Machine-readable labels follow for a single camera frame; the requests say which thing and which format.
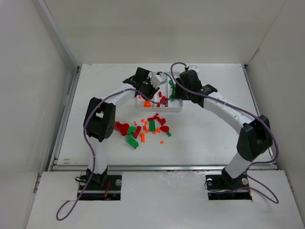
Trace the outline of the orange round lego piece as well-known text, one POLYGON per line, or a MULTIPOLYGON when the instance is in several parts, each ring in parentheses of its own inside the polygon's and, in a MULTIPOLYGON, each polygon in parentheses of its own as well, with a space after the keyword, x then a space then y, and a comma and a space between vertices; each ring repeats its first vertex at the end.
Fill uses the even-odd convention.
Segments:
POLYGON ((150 101, 145 101, 144 102, 144 107, 151 107, 150 101))

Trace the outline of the green 2x3 lego plate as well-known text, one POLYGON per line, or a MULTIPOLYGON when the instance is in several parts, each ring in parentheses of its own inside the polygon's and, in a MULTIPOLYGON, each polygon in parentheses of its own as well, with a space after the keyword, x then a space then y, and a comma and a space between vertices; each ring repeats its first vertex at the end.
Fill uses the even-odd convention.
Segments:
POLYGON ((155 121, 152 120, 152 121, 149 121, 149 131, 150 132, 155 132, 156 131, 156 127, 155 127, 155 121))

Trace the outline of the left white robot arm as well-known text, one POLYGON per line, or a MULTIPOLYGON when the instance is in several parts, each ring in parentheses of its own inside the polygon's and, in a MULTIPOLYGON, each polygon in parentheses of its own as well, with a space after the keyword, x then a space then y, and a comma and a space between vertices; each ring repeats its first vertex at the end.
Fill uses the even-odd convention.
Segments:
POLYGON ((87 185, 103 187, 106 184, 108 166, 101 143, 114 131, 116 109, 137 95, 153 99, 165 82, 160 74, 139 67, 135 75, 125 79, 110 95, 103 99, 93 97, 89 101, 83 122, 83 136, 91 150, 91 160, 86 169, 87 185))

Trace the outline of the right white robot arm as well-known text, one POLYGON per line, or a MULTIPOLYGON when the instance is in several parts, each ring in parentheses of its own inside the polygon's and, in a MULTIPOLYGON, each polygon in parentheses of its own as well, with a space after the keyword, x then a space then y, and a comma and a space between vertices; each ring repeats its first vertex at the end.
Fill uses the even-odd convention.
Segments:
POLYGON ((214 113, 225 121, 239 135, 237 153, 222 170, 222 180, 235 182, 251 163, 273 144, 267 129, 270 123, 267 117, 255 117, 226 100, 213 86, 203 86, 196 71, 187 70, 179 74, 176 85, 176 97, 190 100, 194 104, 214 113))

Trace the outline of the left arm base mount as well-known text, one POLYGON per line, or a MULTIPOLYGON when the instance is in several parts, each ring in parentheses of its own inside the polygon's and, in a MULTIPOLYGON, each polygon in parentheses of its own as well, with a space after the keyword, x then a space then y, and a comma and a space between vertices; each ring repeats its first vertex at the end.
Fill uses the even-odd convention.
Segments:
POLYGON ((121 200, 122 175, 105 175, 100 184, 90 181, 80 197, 84 201, 121 200))

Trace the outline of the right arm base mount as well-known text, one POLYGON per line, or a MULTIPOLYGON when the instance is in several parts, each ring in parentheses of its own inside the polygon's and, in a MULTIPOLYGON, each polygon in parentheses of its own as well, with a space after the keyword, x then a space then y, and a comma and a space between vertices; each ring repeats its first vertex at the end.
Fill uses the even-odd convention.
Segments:
POLYGON ((204 187, 209 200, 252 200, 245 174, 233 180, 222 174, 208 174, 205 178, 204 187))

